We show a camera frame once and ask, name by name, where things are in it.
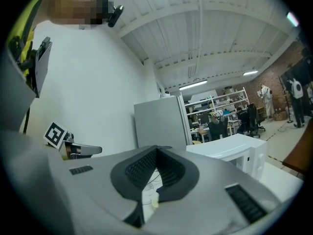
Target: stand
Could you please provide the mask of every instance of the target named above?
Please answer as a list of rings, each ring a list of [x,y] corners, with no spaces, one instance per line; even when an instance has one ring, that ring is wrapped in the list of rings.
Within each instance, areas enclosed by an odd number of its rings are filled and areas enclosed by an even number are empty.
[[[289,116],[289,120],[287,121],[287,123],[293,123],[293,120],[290,119],[289,104],[288,104],[288,100],[287,100],[287,96],[286,96],[286,90],[284,88],[283,82],[281,81],[280,77],[278,77],[278,79],[279,79],[280,85],[283,88],[285,100],[286,100],[286,103],[287,103],[288,116]]]

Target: shelf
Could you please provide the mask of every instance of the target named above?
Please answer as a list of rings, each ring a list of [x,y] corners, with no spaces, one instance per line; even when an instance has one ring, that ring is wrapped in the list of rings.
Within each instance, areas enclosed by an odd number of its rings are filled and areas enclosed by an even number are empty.
[[[221,97],[231,96],[231,95],[239,94],[239,93],[241,93],[241,92],[244,92],[244,90],[237,91],[237,92],[232,92],[232,93],[225,94],[225,95],[221,95],[221,96],[217,96],[217,97],[213,97],[212,99],[213,99],[213,100],[216,100],[216,99],[219,99],[219,98],[221,98]],[[205,99],[205,100],[201,100],[201,101],[197,101],[197,102],[185,104],[185,107],[192,106],[192,105],[196,105],[196,104],[202,104],[202,103],[207,102],[207,101],[211,101],[211,99]]]
[[[209,108],[209,109],[198,111],[198,112],[188,113],[187,116],[194,115],[194,114],[199,114],[201,112],[209,112],[209,111],[212,111],[212,110],[214,110],[214,108]]]
[[[227,107],[227,106],[229,106],[229,105],[237,104],[237,103],[240,103],[240,102],[243,102],[243,101],[246,101],[246,102],[247,102],[247,99],[245,98],[245,99],[241,99],[241,100],[239,100],[239,101],[235,101],[235,102],[233,102],[233,103],[229,103],[229,104],[217,106],[217,107],[215,107],[215,109]],[[188,113],[187,116],[194,115],[194,114],[199,114],[199,113],[201,113],[201,112],[208,112],[208,111],[212,111],[212,110],[214,110],[214,108],[209,108],[209,109],[202,110],[202,111],[198,111],[198,112]]]
[[[215,107],[215,109],[218,109],[218,108],[223,108],[223,107],[227,107],[229,105],[233,105],[233,104],[236,104],[236,103],[240,103],[240,102],[243,102],[243,101],[246,101],[247,102],[247,98],[245,99],[241,99],[241,100],[238,100],[238,101],[235,101],[235,102],[232,102],[232,103],[229,103],[229,104],[225,104],[225,105],[221,105],[221,106],[217,106]]]

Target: white wall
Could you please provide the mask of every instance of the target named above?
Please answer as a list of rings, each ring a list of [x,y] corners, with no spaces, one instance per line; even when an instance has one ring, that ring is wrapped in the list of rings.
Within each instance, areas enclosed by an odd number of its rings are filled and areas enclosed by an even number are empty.
[[[151,59],[145,60],[143,64],[146,100],[152,101],[159,99],[160,94],[161,96],[165,94],[164,86],[160,79],[159,70],[154,65]]]
[[[40,138],[54,120],[75,142],[99,145],[102,155],[137,147],[134,104],[146,100],[142,63],[112,29],[75,30],[45,22],[34,48],[53,42],[40,99],[30,108],[27,134]]]

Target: wooden panel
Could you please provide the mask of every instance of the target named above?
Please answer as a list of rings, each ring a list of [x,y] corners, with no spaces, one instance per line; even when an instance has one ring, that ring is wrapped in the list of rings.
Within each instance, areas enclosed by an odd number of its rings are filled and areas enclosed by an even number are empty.
[[[312,163],[313,155],[313,119],[303,133],[292,152],[284,159],[283,165],[305,175]]]

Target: office chair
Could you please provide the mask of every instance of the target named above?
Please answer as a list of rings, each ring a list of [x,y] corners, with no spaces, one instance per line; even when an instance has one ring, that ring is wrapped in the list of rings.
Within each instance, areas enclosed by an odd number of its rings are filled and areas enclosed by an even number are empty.
[[[256,111],[256,107],[255,107],[254,103],[249,104],[249,107],[250,108],[255,108],[255,111]],[[262,129],[262,130],[266,131],[266,129],[263,126],[261,126],[261,121],[260,121],[259,114],[256,114],[256,118],[255,119],[256,119],[256,123],[258,125],[258,129],[257,129],[256,133],[258,133],[259,129]]]
[[[260,135],[257,134],[258,133],[258,129],[259,129],[259,125],[256,122],[256,108],[254,106],[254,104],[249,104],[248,106],[248,112],[249,112],[249,118],[250,118],[250,122],[249,122],[249,137],[255,137],[258,136],[260,138]]]

